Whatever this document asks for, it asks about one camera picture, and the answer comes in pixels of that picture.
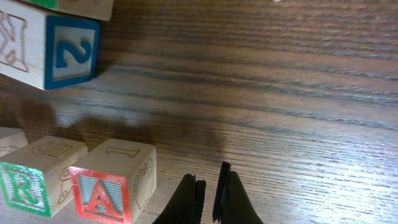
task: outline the dark wood grain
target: dark wood grain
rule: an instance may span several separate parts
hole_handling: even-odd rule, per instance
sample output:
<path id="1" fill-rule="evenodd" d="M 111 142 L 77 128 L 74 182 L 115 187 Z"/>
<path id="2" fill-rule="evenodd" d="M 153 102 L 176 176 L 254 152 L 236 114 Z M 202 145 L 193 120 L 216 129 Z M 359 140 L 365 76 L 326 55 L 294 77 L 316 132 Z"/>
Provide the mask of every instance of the dark wood grain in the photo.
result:
<path id="1" fill-rule="evenodd" d="M 40 91 L 0 76 L 0 126 L 157 146 L 152 223 L 186 173 L 232 163 L 264 223 L 398 223 L 398 2 L 116 0 L 98 77 Z M 70 202 L 52 219 L 95 223 Z"/>

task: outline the blue number 2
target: blue number 2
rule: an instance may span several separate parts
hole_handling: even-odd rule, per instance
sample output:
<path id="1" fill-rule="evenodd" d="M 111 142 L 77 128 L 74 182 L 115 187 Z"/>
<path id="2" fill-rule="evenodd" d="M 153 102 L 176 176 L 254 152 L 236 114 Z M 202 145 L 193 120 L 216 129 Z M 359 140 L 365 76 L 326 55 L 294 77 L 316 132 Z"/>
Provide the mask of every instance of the blue number 2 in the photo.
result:
<path id="1" fill-rule="evenodd" d="M 85 50 L 85 54 L 81 54 L 76 47 L 74 47 L 72 44 L 65 42 L 65 41 L 60 41 L 57 44 L 57 49 L 56 49 L 56 63 L 55 67 L 56 68 L 66 68 L 68 67 L 68 64 L 63 60 L 63 51 L 67 50 L 69 53 L 72 54 L 72 56 L 75 58 L 75 60 L 78 63 L 85 63 L 90 59 L 91 57 L 91 45 L 87 41 L 82 41 L 80 43 L 81 47 Z"/>

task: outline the alphabet block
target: alphabet block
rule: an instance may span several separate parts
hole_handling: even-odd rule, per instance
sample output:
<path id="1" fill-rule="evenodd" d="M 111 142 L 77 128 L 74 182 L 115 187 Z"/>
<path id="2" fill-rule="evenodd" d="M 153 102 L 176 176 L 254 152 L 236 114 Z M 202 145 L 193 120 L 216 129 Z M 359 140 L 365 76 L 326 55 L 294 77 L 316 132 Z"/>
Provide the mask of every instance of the alphabet block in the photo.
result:
<path id="1" fill-rule="evenodd" d="M 25 132 L 16 128 L 0 128 L 0 157 L 27 145 Z"/>
<path id="2" fill-rule="evenodd" d="M 0 72 L 51 90 L 90 81 L 98 48 L 94 21 L 0 0 Z"/>
<path id="3" fill-rule="evenodd" d="M 156 148 L 109 139 L 70 167 L 79 216 L 134 223 L 156 189 Z"/>
<path id="4" fill-rule="evenodd" d="M 25 0 L 48 9 L 108 21 L 113 0 Z"/>
<path id="5" fill-rule="evenodd" d="M 72 198 L 69 166 L 87 155 L 83 142 L 44 137 L 0 158 L 0 182 L 12 208 L 45 217 Z"/>

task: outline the red block face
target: red block face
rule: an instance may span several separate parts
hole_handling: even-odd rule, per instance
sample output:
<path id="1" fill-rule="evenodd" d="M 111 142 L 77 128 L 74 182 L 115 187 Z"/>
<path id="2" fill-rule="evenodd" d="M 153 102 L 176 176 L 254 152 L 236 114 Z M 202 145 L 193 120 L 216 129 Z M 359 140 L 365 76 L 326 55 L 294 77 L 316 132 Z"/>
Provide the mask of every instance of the red block face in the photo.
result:
<path id="1" fill-rule="evenodd" d="M 73 193 L 79 216 L 104 223 L 131 223 L 127 179 L 71 167 Z"/>

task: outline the green block edge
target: green block edge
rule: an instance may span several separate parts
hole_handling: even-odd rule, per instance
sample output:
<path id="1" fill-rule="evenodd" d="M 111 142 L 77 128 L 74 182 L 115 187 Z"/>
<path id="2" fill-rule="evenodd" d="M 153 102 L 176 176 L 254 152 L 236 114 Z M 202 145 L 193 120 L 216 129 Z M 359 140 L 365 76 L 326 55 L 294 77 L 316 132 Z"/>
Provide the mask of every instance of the green block edge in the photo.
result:
<path id="1" fill-rule="evenodd" d="M 39 175 L 39 184 L 40 184 L 40 189 L 42 190 L 42 195 L 43 195 L 43 203 L 44 203 L 44 208 L 45 211 L 38 211 L 34 208 L 28 208 L 22 205 L 18 205 L 16 203 L 12 203 L 9 200 L 8 194 L 7 194 L 7 188 L 6 188 L 6 183 L 4 183 L 4 177 L 3 174 L 1 172 L 2 168 L 8 168 L 8 169 L 12 169 L 12 170 L 18 170 L 20 172 L 25 172 L 25 173 L 31 173 L 31 174 L 36 174 Z M 24 166 L 20 166 L 20 165 L 16 165 L 16 164 L 9 164 L 7 162 L 0 162 L 0 184 L 1 184 L 1 188 L 2 188 L 2 192 L 4 195 L 4 198 L 6 199 L 6 202 L 8 204 L 9 207 L 11 208 L 16 208 L 25 212 L 30 212 L 36 215 L 42 215 L 45 217 L 51 217 L 51 211 L 50 211 L 50 205 L 49 205 L 49 198 L 47 196 L 47 191 L 46 191 L 46 187 L 45 187 L 45 182 L 44 182 L 44 175 L 43 172 L 41 172 L 40 170 L 37 169 L 33 169 L 33 168 L 28 168 L 28 167 L 24 167 Z"/>
<path id="2" fill-rule="evenodd" d="M 49 9 L 55 9 L 55 6 L 57 6 L 57 0 L 28 0 L 28 1 Z"/>

